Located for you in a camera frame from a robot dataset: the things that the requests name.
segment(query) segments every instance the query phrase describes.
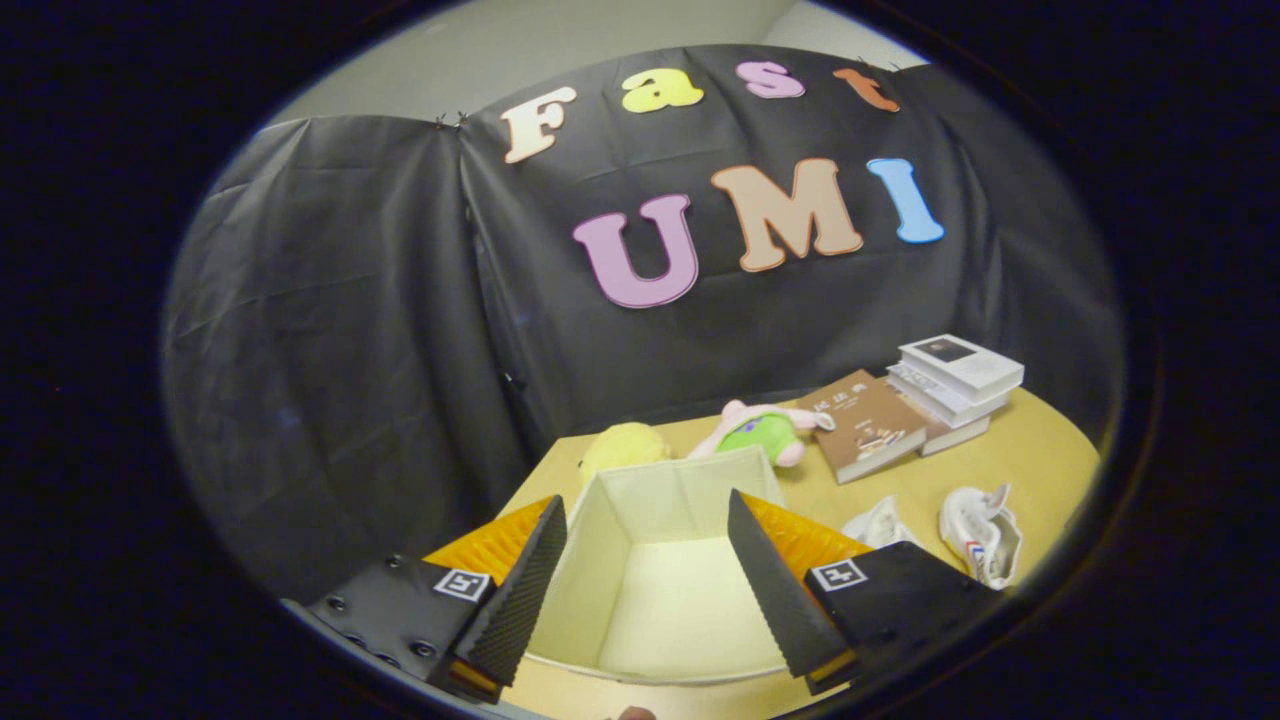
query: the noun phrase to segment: gray wall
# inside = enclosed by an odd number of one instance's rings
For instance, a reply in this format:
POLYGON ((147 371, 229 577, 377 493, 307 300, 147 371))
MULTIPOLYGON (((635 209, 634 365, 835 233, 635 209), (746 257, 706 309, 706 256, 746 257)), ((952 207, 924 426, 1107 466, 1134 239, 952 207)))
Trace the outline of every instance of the gray wall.
POLYGON ((342 64, 271 123, 342 114, 431 119, 475 111, 535 82, 611 58, 744 42, 924 60, 845 15, 794 0, 474 0, 424 18, 342 64))

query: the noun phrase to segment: book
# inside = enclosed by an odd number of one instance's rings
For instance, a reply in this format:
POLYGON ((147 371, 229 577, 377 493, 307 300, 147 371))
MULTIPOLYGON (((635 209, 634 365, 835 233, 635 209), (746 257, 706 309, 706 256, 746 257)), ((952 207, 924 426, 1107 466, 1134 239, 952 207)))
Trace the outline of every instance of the book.
POLYGON ((833 430, 814 430, 814 438, 840 484, 916 450, 925 441, 924 418, 867 370, 801 397, 799 407, 827 413, 836 421, 833 430))
POLYGON ((899 347, 902 364, 979 405, 1023 384, 1023 365, 969 341, 940 334, 899 347))
POLYGON ((933 413, 929 413, 929 410, 925 406, 911 400, 910 397, 904 395, 902 391, 893 387, 893 383, 888 382, 887 375, 881 378, 881 382, 884 383, 884 387, 897 393, 897 396, 902 400, 902 402, 910 405, 911 410, 919 413, 920 416, 924 418, 924 421, 928 423, 924 433, 925 437, 924 445, 920 446, 919 451, 920 457, 928 457, 934 452, 941 452, 948 447, 955 447, 961 442, 965 442, 966 439, 973 439, 980 436, 982 433, 987 432, 987 429, 991 428, 991 415, 983 415, 982 418, 978 418, 972 423, 966 423, 964 425, 960 425, 959 428, 952 428, 951 425, 943 423, 942 418, 938 418, 933 413))
POLYGON ((966 425, 983 415, 989 415, 1009 402, 1009 393, 997 395, 978 405, 960 396, 950 386, 934 382, 923 373, 902 363, 888 366, 888 382, 902 395, 923 405, 951 428, 966 425))

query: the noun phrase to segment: shoe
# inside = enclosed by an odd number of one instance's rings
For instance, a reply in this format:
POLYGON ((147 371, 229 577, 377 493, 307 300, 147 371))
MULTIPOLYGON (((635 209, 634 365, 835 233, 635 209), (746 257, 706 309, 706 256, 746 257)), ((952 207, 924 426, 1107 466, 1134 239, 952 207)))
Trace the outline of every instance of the shoe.
POLYGON ((910 541, 920 544, 915 539, 910 528, 902 524, 897 516, 897 496, 891 495, 876 503, 867 512, 845 523, 841 530, 845 537, 852 538, 868 547, 879 550, 895 542, 910 541))
POLYGON ((938 532, 947 547, 965 561, 975 580, 997 591, 1012 582, 1023 548, 1023 533, 1005 507, 1009 489, 1009 483, 989 495, 959 488, 942 501, 938 512, 938 532))

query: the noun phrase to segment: pink letter u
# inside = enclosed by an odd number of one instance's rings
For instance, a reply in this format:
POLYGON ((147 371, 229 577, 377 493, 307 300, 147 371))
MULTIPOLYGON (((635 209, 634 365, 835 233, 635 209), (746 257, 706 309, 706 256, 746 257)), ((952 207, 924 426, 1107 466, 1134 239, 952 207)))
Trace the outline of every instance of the pink letter u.
POLYGON ((671 266, 662 277, 645 279, 636 275, 622 243, 627 217, 609 213, 591 218, 573 229, 573 240, 586 247, 595 279, 605 297, 623 307, 666 305, 689 292, 698 279, 698 254, 685 223, 687 195, 663 195, 640 206, 640 217, 658 225, 662 246, 671 266))

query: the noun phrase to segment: yellow plush toy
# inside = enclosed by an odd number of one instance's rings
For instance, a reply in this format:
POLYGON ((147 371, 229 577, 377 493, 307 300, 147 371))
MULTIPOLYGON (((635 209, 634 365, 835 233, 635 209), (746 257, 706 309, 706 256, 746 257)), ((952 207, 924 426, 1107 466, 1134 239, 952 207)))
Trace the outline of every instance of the yellow plush toy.
POLYGON ((658 430, 644 423, 622 423, 600 433, 577 464, 579 477, 586 484, 595 473, 608 468, 627 468, 671 460, 671 446, 658 430))

